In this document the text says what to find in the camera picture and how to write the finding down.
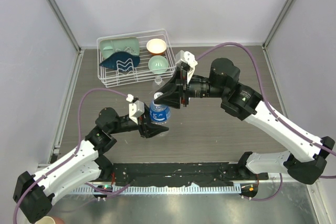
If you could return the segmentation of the white bottle cap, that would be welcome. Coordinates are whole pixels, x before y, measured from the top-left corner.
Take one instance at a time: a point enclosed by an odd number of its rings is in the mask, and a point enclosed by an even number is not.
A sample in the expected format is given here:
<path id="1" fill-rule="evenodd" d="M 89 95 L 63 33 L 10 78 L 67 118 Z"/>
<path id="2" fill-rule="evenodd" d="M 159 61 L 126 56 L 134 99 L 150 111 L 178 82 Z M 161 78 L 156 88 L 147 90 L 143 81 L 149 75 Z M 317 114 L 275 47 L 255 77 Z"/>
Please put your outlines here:
<path id="1" fill-rule="evenodd" d="M 157 98 L 159 98 L 159 97 L 162 96 L 162 95 L 163 95 L 162 92 L 156 92 L 156 93 L 154 94 L 154 99 L 156 100 Z"/>

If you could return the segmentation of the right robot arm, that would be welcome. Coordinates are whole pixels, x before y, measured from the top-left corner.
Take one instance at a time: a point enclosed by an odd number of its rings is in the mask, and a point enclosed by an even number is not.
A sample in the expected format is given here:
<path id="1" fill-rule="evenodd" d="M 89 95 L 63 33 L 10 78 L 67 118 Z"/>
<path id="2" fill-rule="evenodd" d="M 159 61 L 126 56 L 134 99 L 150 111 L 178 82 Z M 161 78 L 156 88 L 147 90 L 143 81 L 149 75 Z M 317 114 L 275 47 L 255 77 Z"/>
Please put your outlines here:
<path id="1" fill-rule="evenodd" d="M 335 145 L 332 138 L 308 133 L 268 105 L 260 93 L 239 82 L 240 69 L 227 58 L 215 59 L 207 78 L 191 71 L 187 63 L 179 62 L 154 103 L 180 109 L 191 98 L 220 98 L 220 107 L 227 114 L 261 129 L 286 148 L 280 153 L 245 152 L 237 166 L 239 177 L 283 173 L 307 185 L 320 178 Z"/>

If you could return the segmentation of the blue label water bottle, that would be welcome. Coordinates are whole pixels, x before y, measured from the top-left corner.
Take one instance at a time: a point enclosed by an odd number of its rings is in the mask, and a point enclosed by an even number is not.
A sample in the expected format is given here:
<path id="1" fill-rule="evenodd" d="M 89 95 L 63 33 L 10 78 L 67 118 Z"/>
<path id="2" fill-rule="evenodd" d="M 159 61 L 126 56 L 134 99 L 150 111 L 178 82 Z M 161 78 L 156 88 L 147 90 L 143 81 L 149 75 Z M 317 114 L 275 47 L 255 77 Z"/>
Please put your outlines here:
<path id="1" fill-rule="evenodd" d="M 165 105 L 156 105 L 154 100 L 150 104 L 150 118 L 154 124 L 169 127 L 171 110 Z"/>

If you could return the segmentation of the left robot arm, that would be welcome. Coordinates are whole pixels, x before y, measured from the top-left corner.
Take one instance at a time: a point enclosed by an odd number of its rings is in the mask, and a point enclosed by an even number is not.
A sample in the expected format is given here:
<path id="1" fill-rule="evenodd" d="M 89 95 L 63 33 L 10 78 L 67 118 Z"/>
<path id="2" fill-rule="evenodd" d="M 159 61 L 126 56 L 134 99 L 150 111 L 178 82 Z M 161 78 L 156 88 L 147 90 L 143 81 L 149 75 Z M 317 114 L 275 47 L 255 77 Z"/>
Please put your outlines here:
<path id="1" fill-rule="evenodd" d="M 136 118 L 119 116 L 113 108 L 104 108 L 95 121 L 95 127 L 78 145 L 46 168 L 18 176 L 13 200 L 17 204 L 13 222 L 17 223 L 20 210 L 30 223 L 46 216 L 53 205 L 78 186 L 92 180 L 107 181 L 113 164 L 104 156 L 117 142 L 113 134 L 138 131 L 141 137 L 151 138 L 169 130 L 154 124 L 149 108 L 136 112 Z"/>

